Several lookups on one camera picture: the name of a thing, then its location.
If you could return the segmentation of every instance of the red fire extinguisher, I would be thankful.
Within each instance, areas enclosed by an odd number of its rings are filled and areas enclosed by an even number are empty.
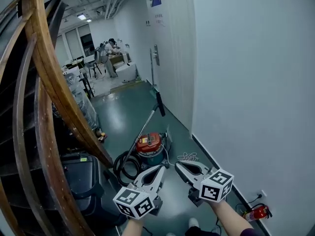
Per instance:
[[[252,208],[251,211],[245,212],[245,214],[243,215],[243,218],[245,218],[247,221],[254,221],[269,217],[272,217],[272,214],[269,210],[269,207],[265,204],[257,204]]]

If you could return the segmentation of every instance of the fluorescent light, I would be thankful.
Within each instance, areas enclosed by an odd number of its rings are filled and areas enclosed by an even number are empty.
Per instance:
[[[85,19],[86,19],[86,17],[84,16],[83,13],[82,13],[82,14],[79,14],[77,17],[78,17],[79,19],[81,19],[81,20],[85,20]]]

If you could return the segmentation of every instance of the black hose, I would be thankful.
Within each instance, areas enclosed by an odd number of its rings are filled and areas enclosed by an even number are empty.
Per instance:
[[[114,174],[116,175],[118,182],[122,186],[128,186],[129,183],[122,181],[120,174],[123,173],[127,178],[130,180],[135,180],[137,176],[141,173],[141,159],[140,156],[137,155],[135,152],[132,152],[130,157],[127,159],[127,162],[133,163],[136,168],[136,175],[132,176],[126,172],[126,170],[121,168],[121,164],[123,163],[125,157],[128,155],[129,151],[125,151],[120,156],[118,156],[114,162]]]

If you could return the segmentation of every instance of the green floor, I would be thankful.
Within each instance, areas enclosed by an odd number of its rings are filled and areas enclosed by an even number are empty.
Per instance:
[[[141,83],[104,97],[98,96],[92,99],[101,127],[108,135],[104,146],[113,160],[129,149],[155,103],[156,100],[150,94],[148,83]],[[211,167],[209,159],[189,137],[188,130],[168,110],[163,118],[157,111],[146,131],[163,132],[167,126],[170,127],[173,138],[169,157],[171,163],[175,163],[177,156],[184,152],[197,152],[199,161]],[[163,206],[157,217],[150,214],[146,216],[145,227],[154,236],[164,236],[167,233],[183,236],[188,229],[189,218],[195,217],[199,221],[201,229],[212,230],[216,216],[211,208],[207,204],[196,207],[187,198],[189,186],[181,180],[173,166],[170,166],[165,174],[164,186],[159,192]],[[232,207],[239,203],[234,193],[231,192],[227,197],[228,203]]]

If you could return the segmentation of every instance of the white door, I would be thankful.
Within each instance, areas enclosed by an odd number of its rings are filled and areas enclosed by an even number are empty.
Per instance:
[[[152,34],[151,49],[154,53],[157,45],[159,58],[159,65],[153,59],[154,75],[157,77],[155,83],[165,106],[190,130],[195,33],[191,28],[189,3],[187,0],[147,0],[147,8]]]

